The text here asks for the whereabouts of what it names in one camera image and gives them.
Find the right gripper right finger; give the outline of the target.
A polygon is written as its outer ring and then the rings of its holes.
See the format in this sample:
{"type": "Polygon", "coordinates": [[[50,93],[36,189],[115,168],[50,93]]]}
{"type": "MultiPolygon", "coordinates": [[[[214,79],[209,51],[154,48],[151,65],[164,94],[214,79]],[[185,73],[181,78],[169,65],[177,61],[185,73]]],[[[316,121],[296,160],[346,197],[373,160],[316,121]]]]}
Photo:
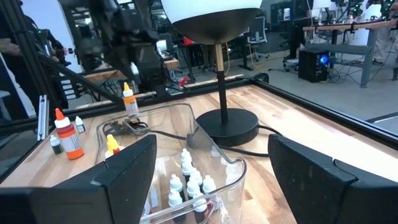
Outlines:
{"type": "Polygon", "coordinates": [[[279,134],[271,165],[297,224],[398,224],[398,183],[279,134]]]}

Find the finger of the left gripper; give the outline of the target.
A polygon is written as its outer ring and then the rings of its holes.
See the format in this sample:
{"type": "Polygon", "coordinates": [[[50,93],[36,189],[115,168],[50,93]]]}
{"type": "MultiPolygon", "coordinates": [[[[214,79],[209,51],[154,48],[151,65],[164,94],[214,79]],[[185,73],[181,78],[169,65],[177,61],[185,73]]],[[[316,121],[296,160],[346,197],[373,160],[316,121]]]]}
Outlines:
{"type": "Polygon", "coordinates": [[[164,93],[163,66],[153,46],[144,46],[137,50],[136,66],[139,71],[139,89],[164,93]]]}
{"type": "Polygon", "coordinates": [[[131,69],[131,54],[134,52],[133,40],[110,40],[107,43],[107,63],[122,72],[129,80],[137,81],[131,69]]]}

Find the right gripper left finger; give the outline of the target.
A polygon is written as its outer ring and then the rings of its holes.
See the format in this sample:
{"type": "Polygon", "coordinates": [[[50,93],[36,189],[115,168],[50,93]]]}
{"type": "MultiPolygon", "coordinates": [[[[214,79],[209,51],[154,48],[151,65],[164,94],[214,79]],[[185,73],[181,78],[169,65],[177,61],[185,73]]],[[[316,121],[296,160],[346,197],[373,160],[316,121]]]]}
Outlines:
{"type": "Polygon", "coordinates": [[[147,135],[53,187],[0,189],[0,224],[139,224],[155,169],[147,135]]]}

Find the small green food coloring bottle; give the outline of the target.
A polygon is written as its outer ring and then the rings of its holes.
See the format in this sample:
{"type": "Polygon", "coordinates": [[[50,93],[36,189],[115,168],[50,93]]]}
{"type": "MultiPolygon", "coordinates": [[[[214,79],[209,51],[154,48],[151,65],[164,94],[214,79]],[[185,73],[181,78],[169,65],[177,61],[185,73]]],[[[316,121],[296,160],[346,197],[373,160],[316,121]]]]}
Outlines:
{"type": "Polygon", "coordinates": [[[60,140],[55,135],[51,135],[50,137],[50,145],[55,154],[61,154],[63,152],[63,147],[61,145],[60,140]]]}

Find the small red food coloring bottle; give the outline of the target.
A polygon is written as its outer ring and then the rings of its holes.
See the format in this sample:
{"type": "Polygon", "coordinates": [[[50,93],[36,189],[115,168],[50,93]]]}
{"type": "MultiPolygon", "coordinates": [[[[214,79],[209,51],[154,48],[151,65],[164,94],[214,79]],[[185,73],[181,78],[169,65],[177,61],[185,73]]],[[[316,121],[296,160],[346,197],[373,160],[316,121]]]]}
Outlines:
{"type": "Polygon", "coordinates": [[[206,199],[198,199],[193,203],[196,224],[201,224],[208,218],[209,208],[206,199]]]}

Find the person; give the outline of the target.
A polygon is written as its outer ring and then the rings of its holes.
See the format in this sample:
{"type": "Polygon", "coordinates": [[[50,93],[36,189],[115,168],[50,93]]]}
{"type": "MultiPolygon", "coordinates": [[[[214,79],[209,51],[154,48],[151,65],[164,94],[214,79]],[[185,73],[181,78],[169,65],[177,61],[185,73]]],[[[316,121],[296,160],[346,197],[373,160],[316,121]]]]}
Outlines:
{"type": "Polygon", "coordinates": [[[25,65],[19,46],[16,44],[11,28],[0,10],[0,53],[7,64],[17,67],[25,65]]]}
{"type": "Polygon", "coordinates": [[[39,29],[38,34],[45,49],[47,49],[47,52],[51,57],[55,58],[59,64],[65,67],[72,64],[71,62],[66,61],[64,46],[53,36],[50,30],[39,29]]]}
{"type": "Polygon", "coordinates": [[[374,45],[373,64],[382,65],[387,58],[387,50],[393,47],[395,59],[398,57],[398,29],[392,30],[391,27],[377,29],[377,38],[374,45]]]}

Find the white globe table lamp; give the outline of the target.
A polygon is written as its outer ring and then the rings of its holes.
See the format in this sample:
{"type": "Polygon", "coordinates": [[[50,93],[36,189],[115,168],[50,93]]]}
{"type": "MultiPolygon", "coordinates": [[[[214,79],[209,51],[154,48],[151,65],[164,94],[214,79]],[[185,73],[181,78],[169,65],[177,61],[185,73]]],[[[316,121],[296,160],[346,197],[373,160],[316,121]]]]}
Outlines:
{"type": "Polygon", "coordinates": [[[220,108],[196,121],[215,143],[238,146],[259,132],[257,116],[244,109],[228,108],[222,45],[239,36],[261,9],[262,0],[161,0],[172,25],[184,37],[215,49],[220,108]]]}

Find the clear plastic bin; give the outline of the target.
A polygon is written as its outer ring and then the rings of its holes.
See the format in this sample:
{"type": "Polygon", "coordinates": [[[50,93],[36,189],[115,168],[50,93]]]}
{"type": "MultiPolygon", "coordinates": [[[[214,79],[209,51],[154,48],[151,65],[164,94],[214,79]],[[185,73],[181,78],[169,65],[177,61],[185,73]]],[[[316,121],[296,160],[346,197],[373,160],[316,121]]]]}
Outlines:
{"type": "Polygon", "coordinates": [[[201,224],[239,224],[242,214],[242,194],[246,163],[243,159],[228,159],[196,122],[192,107],[177,103],[141,110],[137,118],[126,114],[112,115],[97,128],[99,153],[97,161],[105,160],[107,135],[112,134],[120,146],[127,147],[143,137],[157,137],[157,155],[154,175],[139,224],[175,224],[174,210],[186,215],[183,224],[196,224],[193,203],[206,199],[209,215],[201,224]],[[210,175],[216,190],[204,194],[203,190],[188,199],[187,182],[182,174],[180,154],[187,148],[193,168],[202,178],[210,175]],[[176,174],[183,184],[185,201],[175,208],[169,207],[169,181],[176,174]]]}

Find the grey office chair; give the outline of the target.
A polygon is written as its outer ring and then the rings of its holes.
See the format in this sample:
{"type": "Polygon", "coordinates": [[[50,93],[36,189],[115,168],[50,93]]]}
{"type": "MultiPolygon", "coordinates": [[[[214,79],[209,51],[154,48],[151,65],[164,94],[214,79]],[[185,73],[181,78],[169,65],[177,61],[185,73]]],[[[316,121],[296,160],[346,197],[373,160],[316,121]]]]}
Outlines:
{"type": "Polygon", "coordinates": [[[261,56],[256,52],[256,47],[267,43],[266,30],[266,18],[264,16],[256,17],[248,29],[248,46],[250,50],[254,50],[251,55],[255,57],[257,62],[261,56]]]}

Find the black computer tower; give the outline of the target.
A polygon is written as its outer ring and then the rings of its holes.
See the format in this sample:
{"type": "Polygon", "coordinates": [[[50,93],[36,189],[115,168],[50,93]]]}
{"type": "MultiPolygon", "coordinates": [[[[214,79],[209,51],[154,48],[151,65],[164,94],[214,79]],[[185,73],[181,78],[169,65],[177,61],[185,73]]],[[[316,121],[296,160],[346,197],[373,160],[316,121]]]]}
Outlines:
{"type": "Polygon", "coordinates": [[[325,82],[328,78],[329,51],[300,50],[298,77],[310,83],[325,82]]]}

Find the wooden top workbench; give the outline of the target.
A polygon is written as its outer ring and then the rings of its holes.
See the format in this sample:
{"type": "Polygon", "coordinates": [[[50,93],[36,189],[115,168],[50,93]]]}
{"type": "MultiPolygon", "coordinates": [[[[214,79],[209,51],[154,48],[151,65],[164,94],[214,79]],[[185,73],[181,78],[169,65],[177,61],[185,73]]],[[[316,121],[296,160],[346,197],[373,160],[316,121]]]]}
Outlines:
{"type": "Polygon", "coordinates": [[[367,88],[368,83],[371,80],[371,66],[374,55],[374,45],[377,39],[377,32],[381,28],[398,28],[398,19],[391,19],[388,21],[372,21],[372,22],[360,22],[360,23],[345,23],[345,24],[332,24],[322,26],[307,26],[303,27],[304,32],[314,32],[331,30],[332,31],[332,43],[331,44],[305,44],[306,49],[316,49],[321,51],[329,51],[330,53],[343,53],[351,55],[361,55],[364,57],[363,64],[359,64],[358,67],[362,68],[362,75],[359,86],[361,88],[367,88]],[[350,33],[354,33],[359,29],[368,30],[368,40],[366,45],[344,45],[337,44],[337,35],[340,30],[348,30],[350,33]]]}

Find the silver aluminium bracket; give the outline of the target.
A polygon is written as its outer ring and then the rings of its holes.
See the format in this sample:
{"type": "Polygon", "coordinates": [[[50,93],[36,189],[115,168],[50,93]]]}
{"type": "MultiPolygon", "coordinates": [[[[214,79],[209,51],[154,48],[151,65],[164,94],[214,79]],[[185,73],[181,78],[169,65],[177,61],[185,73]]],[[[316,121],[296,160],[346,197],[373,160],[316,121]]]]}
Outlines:
{"type": "Polygon", "coordinates": [[[47,95],[40,95],[37,123],[37,140],[43,141],[49,134],[49,100],[47,95]]]}

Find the black frame clamp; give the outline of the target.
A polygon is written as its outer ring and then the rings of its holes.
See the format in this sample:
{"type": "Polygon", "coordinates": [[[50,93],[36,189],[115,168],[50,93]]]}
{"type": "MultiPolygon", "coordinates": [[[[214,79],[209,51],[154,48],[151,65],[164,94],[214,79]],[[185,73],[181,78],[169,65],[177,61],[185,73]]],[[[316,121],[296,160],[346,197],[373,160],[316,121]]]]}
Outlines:
{"type": "Polygon", "coordinates": [[[261,81],[264,83],[269,83],[269,75],[266,72],[257,73],[254,76],[251,76],[249,79],[253,81],[261,81]]]}

